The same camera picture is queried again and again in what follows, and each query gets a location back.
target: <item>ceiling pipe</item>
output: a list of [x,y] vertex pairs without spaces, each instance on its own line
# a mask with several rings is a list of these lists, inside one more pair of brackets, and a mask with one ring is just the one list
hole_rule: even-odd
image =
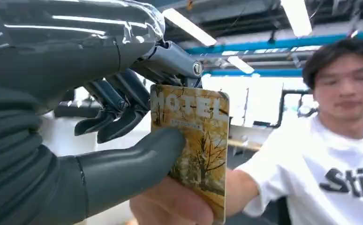
[[[269,61],[269,62],[249,62],[249,65],[253,68],[255,67],[291,67],[296,68],[295,63],[293,61]],[[204,68],[219,68],[214,64],[204,64]],[[222,64],[222,67],[235,67],[231,63],[225,62]]]
[[302,69],[257,69],[252,74],[246,74],[238,69],[222,69],[222,70],[207,70],[203,75],[210,74],[211,76],[247,76],[252,77],[252,74],[260,74],[260,77],[302,77]]
[[[310,57],[314,51],[301,51],[301,52],[274,52],[274,53],[254,53],[254,54],[247,54],[247,55],[237,55],[242,60],[264,60],[264,59],[284,59],[291,55],[296,57]],[[229,58],[229,55],[203,55],[203,56],[196,56],[195,59],[197,60],[217,60],[217,59],[223,59],[227,60]]]
[[[363,39],[363,32],[357,34],[358,38]],[[311,45],[327,45],[346,38],[346,34],[329,35],[329,36],[316,36],[294,38],[289,40],[278,40],[274,44],[269,44],[267,41],[255,43],[241,43],[229,45],[215,45],[210,47],[195,47],[186,49],[190,54],[203,54],[203,53],[222,53],[223,51],[246,51],[270,48],[293,48]]]

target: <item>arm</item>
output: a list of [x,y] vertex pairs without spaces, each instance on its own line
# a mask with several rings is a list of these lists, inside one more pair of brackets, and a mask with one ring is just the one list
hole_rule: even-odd
[[279,128],[248,162],[226,175],[226,214],[231,216],[245,209],[251,216],[262,214],[270,201],[289,193],[285,159],[288,131]]
[[242,211],[259,190],[252,177],[240,170],[226,172],[226,216]]

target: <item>robotic hand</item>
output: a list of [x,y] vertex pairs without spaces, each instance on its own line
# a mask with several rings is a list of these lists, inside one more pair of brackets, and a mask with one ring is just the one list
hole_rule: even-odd
[[69,225],[160,182],[185,145],[172,128],[134,147],[55,156],[40,115],[84,86],[101,103],[76,135],[106,142],[149,111],[137,79],[200,87],[202,66],[163,40],[164,18],[131,0],[0,0],[0,225]]

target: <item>ceiling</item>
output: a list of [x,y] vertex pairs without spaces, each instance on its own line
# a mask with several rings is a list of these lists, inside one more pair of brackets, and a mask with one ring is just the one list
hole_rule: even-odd
[[[313,29],[319,25],[350,22],[355,0],[306,0],[306,7]],[[160,11],[175,8],[214,38],[228,38],[260,32],[290,29],[280,0],[193,0],[187,9],[188,0],[145,0]],[[363,19],[363,0],[360,4],[360,19]],[[196,40],[166,20],[165,40],[176,43]],[[315,49],[268,49],[262,52],[238,52],[242,60],[256,69],[291,69],[304,66]],[[235,69],[227,62],[228,56],[201,54],[196,56],[205,70]]]

